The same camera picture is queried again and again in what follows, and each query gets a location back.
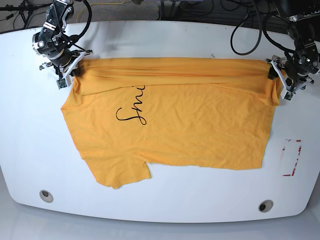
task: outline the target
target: round hole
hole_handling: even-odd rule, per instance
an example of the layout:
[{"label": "round hole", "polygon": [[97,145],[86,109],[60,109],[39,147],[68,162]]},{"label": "round hole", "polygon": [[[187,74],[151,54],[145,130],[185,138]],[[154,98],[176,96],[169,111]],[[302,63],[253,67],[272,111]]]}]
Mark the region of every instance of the round hole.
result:
[{"label": "round hole", "polygon": [[52,194],[46,190],[40,191],[40,198],[46,203],[52,203],[54,201],[54,197]]},{"label": "round hole", "polygon": [[266,212],[269,212],[272,209],[273,206],[274,206],[274,202],[273,201],[265,200],[265,201],[263,201],[262,203],[259,204],[258,209],[259,209],[259,211],[261,213],[266,213]]}]

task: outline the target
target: yellow t-shirt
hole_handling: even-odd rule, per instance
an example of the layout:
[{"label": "yellow t-shirt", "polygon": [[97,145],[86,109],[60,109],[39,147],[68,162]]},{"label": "yellow t-shirt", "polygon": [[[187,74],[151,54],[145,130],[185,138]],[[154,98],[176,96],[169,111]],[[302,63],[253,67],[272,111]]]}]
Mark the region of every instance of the yellow t-shirt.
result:
[{"label": "yellow t-shirt", "polygon": [[261,168],[280,81],[259,60],[88,59],[61,110],[105,186],[150,178],[146,163]]}]

